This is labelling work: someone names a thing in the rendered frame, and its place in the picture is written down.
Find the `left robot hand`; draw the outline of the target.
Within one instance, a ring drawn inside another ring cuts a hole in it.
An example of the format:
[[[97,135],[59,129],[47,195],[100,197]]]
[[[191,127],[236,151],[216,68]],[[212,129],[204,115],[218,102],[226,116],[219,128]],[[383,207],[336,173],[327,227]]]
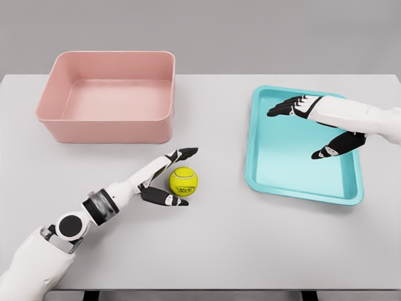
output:
[[[170,154],[154,159],[151,163],[141,168],[127,179],[130,188],[133,189],[130,198],[139,195],[142,200],[160,206],[188,206],[188,201],[180,199],[163,189],[152,187],[151,182],[172,164],[192,157],[197,151],[197,147],[176,149]]]

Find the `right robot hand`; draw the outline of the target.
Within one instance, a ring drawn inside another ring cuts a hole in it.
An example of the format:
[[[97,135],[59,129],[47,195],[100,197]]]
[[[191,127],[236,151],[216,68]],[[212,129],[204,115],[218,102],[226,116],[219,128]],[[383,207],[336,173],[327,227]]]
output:
[[[275,105],[267,116],[295,115],[345,130],[311,155],[312,159],[323,159],[346,154],[364,145],[368,134],[377,133],[377,113],[376,108],[345,98],[300,95]]]

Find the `yellow tennis ball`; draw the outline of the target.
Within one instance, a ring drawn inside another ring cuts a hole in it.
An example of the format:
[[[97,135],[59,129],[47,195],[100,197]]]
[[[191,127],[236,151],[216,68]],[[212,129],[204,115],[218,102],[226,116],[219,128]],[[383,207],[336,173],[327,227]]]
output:
[[[198,187],[198,176],[189,167],[178,167],[169,176],[171,191],[178,196],[190,196]]]

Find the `blue plastic tray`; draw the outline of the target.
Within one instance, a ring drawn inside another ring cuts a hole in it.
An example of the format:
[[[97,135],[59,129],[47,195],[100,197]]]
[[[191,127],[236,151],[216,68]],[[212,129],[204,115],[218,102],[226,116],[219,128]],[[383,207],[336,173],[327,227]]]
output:
[[[276,104],[314,91],[260,86],[251,104],[245,179],[255,191],[324,203],[355,206],[364,197],[358,151],[312,159],[343,133],[299,117],[268,117]]]

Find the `pink plastic basket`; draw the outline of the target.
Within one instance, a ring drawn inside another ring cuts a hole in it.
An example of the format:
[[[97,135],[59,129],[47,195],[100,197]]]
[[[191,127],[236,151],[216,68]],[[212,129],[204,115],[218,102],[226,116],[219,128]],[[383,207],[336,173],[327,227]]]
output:
[[[168,51],[67,51],[35,114],[61,143],[159,144],[172,137],[174,102]]]

